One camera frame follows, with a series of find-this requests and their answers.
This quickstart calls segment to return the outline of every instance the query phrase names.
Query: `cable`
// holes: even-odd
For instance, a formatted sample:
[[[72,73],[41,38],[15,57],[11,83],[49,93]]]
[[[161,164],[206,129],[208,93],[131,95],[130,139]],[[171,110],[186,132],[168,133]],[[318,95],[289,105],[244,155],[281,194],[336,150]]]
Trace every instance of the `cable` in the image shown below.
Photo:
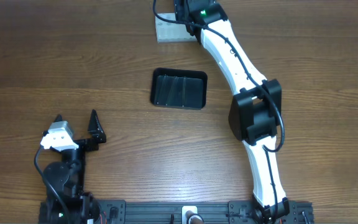
[[[62,198],[59,196],[59,194],[57,194],[56,190],[53,188],[53,186],[49,183],[49,181],[47,180],[46,176],[44,175],[44,173],[41,171],[40,167],[38,166],[38,157],[41,153],[41,150],[44,149],[44,147],[40,146],[37,153],[35,154],[35,157],[34,157],[34,165],[35,165],[35,168],[37,169],[38,173],[40,173],[41,177],[42,177],[42,180],[45,184],[45,186],[47,187],[47,189],[49,189],[53,195],[55,196],[55,198],[59,201],[60,205],[62,206],[63,208],[63,211],[65,213],[65,216],[66,216],[66,219],[67,219],[67,223],[71,223],[70,221],[70,212],[68,211],[68,208],[65,204],[65,202],[62,200]]]
[[[272,187],[273,187],[273,192],[274,192],[274,197],[275,197],[275,215],[273,218],[273,224],[277,219],[277,213],[278,213],[278,199],[277,199],[277,191],[276,191],[276,187],[274,184],[274,179],[273,179],[273,174],[272,174],[272,166],[270,164],[270,158],[269,158],[269,152],[278,152],[284,145],[284,140],[285,140],[285,128],[284,128],[284,122],[283,119],[281,117],[281,114],[277,108],[277,105],[274,103],[272,97],[269,95],[269,93],[267,93],[267,91],[265,89],[263,89],[255,80],[254,78],[252,78],[251,74],[248,72],[248,69],[246,67],[246,65],[244,64],[244,62],[242,61],[237,49],[232,45],[232,43],[230,42],[230,40],[223,36],[221,33],[219,33],[218,31],[209,28],[207,25],[200,25],[200,24],[195,24],[194,22],[184,22],[184,21],[173,21],[170,19],[164,19],[161,16],[159,16],[157,14],[157,12],[155,11],[155,4],[156,4],[157,0],[153,1],[153,13],[154,15],[159,18],[161,21],[164,22],[169,22],[169,23],[173,23],[173,24],[183,24],[186,26],[193,26],[193,27],[197,27],[200,29],[205,29],[208,30],[216,35],[218,35],[220,38],[224,39],[225,43],[229,44],[229,46],[231,47],[231,50],[233,51],[235,57],[237,57],[240,61],[241,66],[243,67],[248,79],[256,86],[256,88],[258,88],[265,96],[265,98],[267,99],[267,101],[269,102],[270,106],[273,108],[276,118],[278,119],[278,123],[280,124],[280,130],[281,130],[281,138],[280,138],[280,143],[278,144],[277,148],[275,149],[269,149],[267,146],[263,145],[262,148],[265,150],[266,153],[266,158],[267,158],[267,165],[268,165],[268,171],[270,174],[270,180],[272,182]]]
[[[280,144],[278,144],[277,148],[276,149],[269,149],[268,147],[264,146],[263,145],[263,149],[265,151],[268,151],[268,152],[278,152],[284,145],[284,140],[285,140],[285,129],[284,129],[284,122],[283,122],[283,119],[280,115],[280,112],[277,108],[277,105],[274,103],[272,97],[267,93],[267,91],[265,89],[263,89],[251,76],[251,74],[248,72],[248,69],[246,67],[246,65],[244,64],[244,62],[242,61],[238,51],[236,50],[236,48],[231,44],[230,40],[223,36],[222,34],[220,34],[218,31],[214,30],[214,29],[211,29],[209,28],[207,25],[200,25],[200,24],[195,24],[194,22],[184,22],[184,21],[173,21],[173,20],[170,20],[170,19],[164,19],[162,18],[161,16],[159,16],[157,14],[157,12],[155,11],[155,4],[156,4],[157,0],[154,0],[153,1],[153,13],[154,15],[159,18],[161,21],[164,21],[164,22],[169,22],[169,23],[173,23],[173,24],[183,24],[183,25],[186,25],[186,26],[193,26],[193,27],[197,27],[197,28],[200,28],[200,29],[205,29],[205,30],[208,30],[216,35],[218,35],[220,38],[224,39],[224,41],[229,44],[229,46],[231,47],[232,51],[234,52],[234,55],[239,59],[240,61],[240,64],[241,66],[243,67],[248,79],[256,86],[256,88],[258,88],[263,94],[264,96],[266,97],[267,101],[269,102],[269,104],[271,105],[271,107],[273,108],[274,112],[275,112],[275,115],[278,119],[278,123],[280,124],[280,130],[281,130],[281,139],[280,139]]]

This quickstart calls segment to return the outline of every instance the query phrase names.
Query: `tabletop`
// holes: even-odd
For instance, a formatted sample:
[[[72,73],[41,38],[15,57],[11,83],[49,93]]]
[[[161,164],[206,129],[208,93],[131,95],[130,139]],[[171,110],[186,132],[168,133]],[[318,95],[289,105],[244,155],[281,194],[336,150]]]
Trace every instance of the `tabletop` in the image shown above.
[[[358,1],[221,0],[253,64],[282,88],[277,154],[290,200],[317,223],[358,223]],[[159,0],[159,12],[173,12]],[[35,223],[45,186],[33,158],[57,114],[107,143],[87,155],[85,189],[128,202],[249,200],[231,91],[196,42],[158,44],[151,0],[0,0],[0,222]],[[202,110],[150,103],[158,67],[208,74]],[[58,161],[43,152],[40,165]]]

